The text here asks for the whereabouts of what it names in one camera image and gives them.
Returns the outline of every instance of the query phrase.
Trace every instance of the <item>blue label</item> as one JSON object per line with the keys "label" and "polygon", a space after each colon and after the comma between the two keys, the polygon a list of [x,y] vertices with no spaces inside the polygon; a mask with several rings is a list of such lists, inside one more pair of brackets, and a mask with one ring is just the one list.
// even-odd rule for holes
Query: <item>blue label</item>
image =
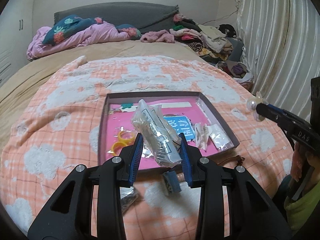
{"label": "blue label", "polygon": [[189,119],[185,115],[181,116],[164,116],[164,119],[176,130],[177,134],[183,132],[187,141],[196,138],[195,131],[193,130]]}

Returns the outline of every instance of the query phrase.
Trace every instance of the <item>pink plaid blanket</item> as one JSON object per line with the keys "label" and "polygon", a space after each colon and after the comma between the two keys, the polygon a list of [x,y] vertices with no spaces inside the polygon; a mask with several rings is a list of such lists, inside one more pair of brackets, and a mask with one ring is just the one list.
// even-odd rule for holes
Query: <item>pink plaid blanket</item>
{"label": "pink plaid blanket", "polygon": [[[77,164],[97,165],[99,122],[106,95],[141,90],[201,91],[241,142],[233,154],[246,158],[244,166],[268,194],[273,195],[290,172],[292,150],[282,131],[271,121],[256,122],[246,110],[251,94],[219,69],[164,56],[91,62],[82,56],[57,71],[38,90],[12,126],[3,150],[0,198],[21,230],[28,231],[45,202]],[[124,216],[127,239],[194,238],[199,189],[182,185],[176,199],[161,193],[158,178],[140,178],[135,186],[142,198]],[[96,204],[95,191],[93,235]]]}

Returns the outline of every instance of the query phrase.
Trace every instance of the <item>small plastic bag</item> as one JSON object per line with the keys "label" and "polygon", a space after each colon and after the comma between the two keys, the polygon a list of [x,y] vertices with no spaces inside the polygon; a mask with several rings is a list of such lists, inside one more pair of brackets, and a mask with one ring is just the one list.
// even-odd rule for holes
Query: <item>small plastic bag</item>
{"label": "small plastic bag", "polygon": [[207,150],[208,139],[209,139],[209,129],[206,124],[201,125],[201,123],[195,124],[196,133],[196,147],[199,149]]}
{"label": "small plastic bag", "polygon": [[120,187],[120,204],[122,214],[129,208],[129,206],[138,198],[139,192],[135,187]]}
{"label": "small plastic bag", "polygon": [[173,168],[181,163],[178,153],[181,138],[163,118],[159,106],[148,106],[141,99],[131,121],[135,130],[142,134],[145,144],[153,153],[159,166]]}
{"label": "small plastic bag", "polygon": [[153,158],[153,153],[149,150],[147,145],[143,143],[141,158],[151,158],[151,157]]}
{"label": "small plastic bag", "polygon": [[233,146],[229,136],[225,133],[225,131],[220,127],[219,124],[214,124],[208,126],[209,128],[209,137],[212,139],[215,147],[223,151]]}

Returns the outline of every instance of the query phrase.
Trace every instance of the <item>green flower sticker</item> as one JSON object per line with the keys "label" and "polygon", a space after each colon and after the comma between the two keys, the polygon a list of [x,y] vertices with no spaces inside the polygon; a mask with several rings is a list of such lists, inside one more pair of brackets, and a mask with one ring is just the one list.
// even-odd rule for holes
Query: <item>green flower sticker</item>
{"label": "green flower sticker", "polygon": [[64,21],[64,23],[65,23],[65,24],[73,23],[73,19],[68,18],[68,19],[66,19],[66,20]]}
{"label": "green flower sticker", "polygon": [[57,26],[56,29],[54,30],[54,33],[59,33],[59,32],[64,32],[65,29],[63,27]]}

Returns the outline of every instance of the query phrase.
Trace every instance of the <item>pink box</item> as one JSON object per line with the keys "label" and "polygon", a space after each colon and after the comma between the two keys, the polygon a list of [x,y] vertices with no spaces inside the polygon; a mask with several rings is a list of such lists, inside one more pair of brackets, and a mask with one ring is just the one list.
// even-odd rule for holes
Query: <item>pink box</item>
{"label": "pink box", "polygon": [[[162,105],[162,113],[166,115],[185,115],[191,124],[206,123],[207,125],[220,124],[225,133],[231,140],[230,147],[220,151],[209,138],[207,150],[200,150],[203,156],[215,155],[236,148],[239,141],[223,120],[218,111],[213,107],[209,100],[199,92],[130,92],[108,94],[103,108],[98,146],[99,165],[113,157],[108,153],[111,146],[118,141],[118,133],[121,130],[134,130],[131,117],[138,106],[140,99],[144,99],[148,105]],[[132,107],[125,109],[122,104],[133,104]],[[160,168],[153,157],[141,158],[139,170]]]}

